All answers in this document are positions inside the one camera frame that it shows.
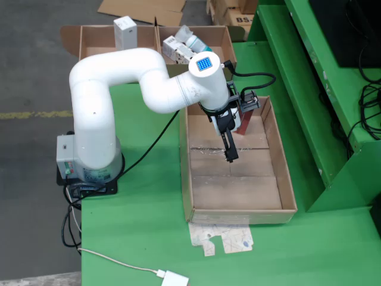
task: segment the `cardboard scrap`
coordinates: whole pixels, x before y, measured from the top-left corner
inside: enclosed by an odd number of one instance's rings
[[[214,244],[209,240],[221,236],[225,253],[251,251],[254,244],[248,225],[209,225],[189,223],[190,240],[193,246],[202,246],[205,256],[216,253]]]
[[[179,26],[185,0],[103,0],[99,13],[130,16],[134,20],[161,26]]]

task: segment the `white box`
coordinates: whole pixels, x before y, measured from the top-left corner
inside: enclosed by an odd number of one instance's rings
[[[114,20],[114,33],[118,51],[138,47],[138,28],[129,16]]]
[[[175,61],[176,64],[189,64],[196,53],[176,40],[174,36],[169,36],[163,41],[163,54]]]

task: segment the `cardboard tray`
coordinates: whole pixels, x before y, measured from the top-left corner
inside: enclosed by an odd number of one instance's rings
[[[64,48],[79,60],[116,51],[114,26],[63,26],[60,34]],[[156,27],[138,26],[138,48],[160,52]]]
[[[286,223],[297,211],[288,165],[269,97],[259,97],[246,135],[234,133],[239,158],[225,161],[223,143],[198,105],[180,112],[185,218],[216,224]]]
[[[189,27],[193,34],[207,44],[221,59],[221,63],[230,60],[236,66],[237,58],[234,53],[232,40],[226,26],[198,26]],[[169,36],[174,36],[180,27],[157,27],[158,46],[163,47],[163,41]],[[173,60],[161,53],[167,64],[170,77],[188,71],[187,64],[176,64]],[[228,69],[224,69],[225,78],[231,80],[233,75]]]

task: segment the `white cable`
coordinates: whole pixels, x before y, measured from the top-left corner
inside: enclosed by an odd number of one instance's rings
[[[68,187],[66,187],[66,194],[67,194],[67,197],[68,197],[70,203],[72,203],[73,200],[71,199],[71,196],[70,196]],[[78,224],[78,222],[77,222],[77,219],[76,219],[76,213],[74,212],[74,208],[73,208],[73,207],[71,207],[71,212],[73,213],[74,221],[75,221],[75,223],[76,223],[76,226],[77,226],[79,232],[82,233],[81,228],[79,227],[79,224]]]
[[[120,261],[118,261],[118,260],[112,259],[112,258],[110,258],[110,257],[108,257],[108,256],[106,256],[106,255],[103,255],[103,254],[100,254],[100,253],[97,253],[97,252],[94,252],[94,251],[91,251],[91,250],[88,250],[88,249],[85,249],[85,248],[78,248],[78,250],[80,250],[80,251],[85,251],[85,252],[88,252],[88,253],[92,253],[92,254],[94,254],[94,255],[97,255],[97,256],[99,256],[99,257],[103,257],[103,258],[105,258],[105,259],[107,259],[107,260],[110,260],[110,261],[112,261],[112,262],[118,263],[118,264],[123,265],[123,266],[125,266],[125,267],[129,267],[129,268],[133,268],[133,269],[137,269],[137,270],[143,270],[143,271],[150,271],[150,272],[153,272],[154,274],[157,274],[157,273],[158,273],[158,271],[156,271],[156,270],[149,269],[149,268],[140,268],[140,267],[136,267],[136,266],[128,265],[128,264],[125,264],[125,263],[120,262]]]

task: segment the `gray floor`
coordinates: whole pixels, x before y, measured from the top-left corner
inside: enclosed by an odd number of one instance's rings
[[[73,118],[28,112],[71,110],[77,58],[62,48],[60,27],[112,24],[96,12],[100,3],[0,0],[0,281],[80,270],[78,254],[61,244],[67,205],[55,184],[56,136],[73,129]],[[211,24],[205,2],[187,2],[182,24]]]

